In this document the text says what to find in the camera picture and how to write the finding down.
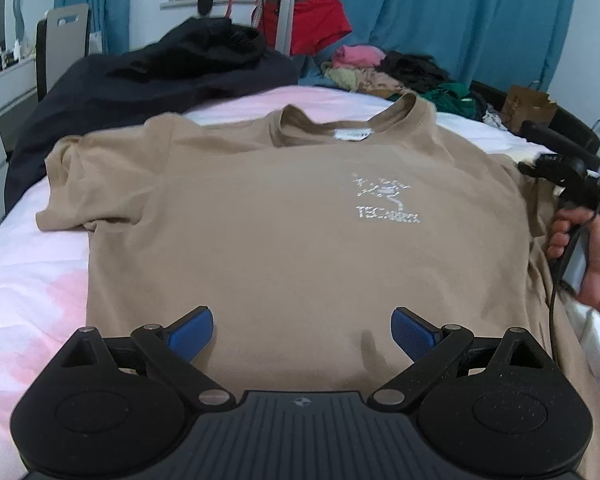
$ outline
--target human hand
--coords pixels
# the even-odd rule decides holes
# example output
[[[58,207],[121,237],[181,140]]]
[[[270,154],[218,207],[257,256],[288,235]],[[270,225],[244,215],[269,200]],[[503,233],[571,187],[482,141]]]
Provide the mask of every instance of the human hand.
[[[571,227],[584,224],[592,216],[593,211],[584,207],[560,209],[551,227],[546,257],[552,260],[562,256],[570,240],[568,232]],[[589,229],[589,263],[576,300],[600,312],[600,215],[597,215],[587,228]]]

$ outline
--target handheld device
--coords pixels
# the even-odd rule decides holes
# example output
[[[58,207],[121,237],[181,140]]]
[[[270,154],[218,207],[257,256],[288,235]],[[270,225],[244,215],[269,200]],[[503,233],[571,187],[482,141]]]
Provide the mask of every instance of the handheld device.
[[[189,364],[212,331],[207,307],[130,337],[78,329],[11,417],[27,480],[579,478],[590,413],[523,328],[474,337],[399,307],[391,332],[414,363],[367,400],[237,401]]]
[[[600,214],[600,175],[590,175],[580,158],[543,154],[533,165],[520,162],[518,169],[528,176],[545,178],[564,187],[558,199],[561,208],[584,206]],[[555,283],[577,295],[587,270],[589,231],[586,226],[574,226],[569,235],[571,242],[564,254],[552,263],[552,275]]]

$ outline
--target pink cloth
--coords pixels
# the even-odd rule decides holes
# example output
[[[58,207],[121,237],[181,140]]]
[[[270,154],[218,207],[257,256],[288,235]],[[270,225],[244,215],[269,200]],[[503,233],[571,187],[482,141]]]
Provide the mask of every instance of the pink cloth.
[[[334,68],[371,68],[378,66],[386,54],[371,45],[340,46],[333,53]]]

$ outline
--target green cloth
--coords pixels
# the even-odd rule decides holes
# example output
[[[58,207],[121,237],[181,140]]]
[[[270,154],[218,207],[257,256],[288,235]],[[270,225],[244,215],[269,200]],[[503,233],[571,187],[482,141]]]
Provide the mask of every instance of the green cloth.
[[[426,100],[436,105],[439,112],[460,115],[475,119],[475,100],[469,97],[469,89],[462,83],[442,83],[435,90],[422,94]]]
[[[325,77],[331,79],[343,90],[356,91],[358,89],[358,78],[356,72],[348,68],[333,68],[330,61],[320,65]]]

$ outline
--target blue gripper pad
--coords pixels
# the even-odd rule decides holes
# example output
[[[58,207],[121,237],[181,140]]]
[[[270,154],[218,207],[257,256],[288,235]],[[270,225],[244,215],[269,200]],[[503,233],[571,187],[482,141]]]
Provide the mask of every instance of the blue gripper pad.
[[[391,335],[414,362],[443,338],[442,330],[403,306],[396,308],[391,315]]]
[[[205,345],[211,341],[214,333],[214,317],[208,308],[179,326],[169,336],[167,345],[186,362],[190,362]]]

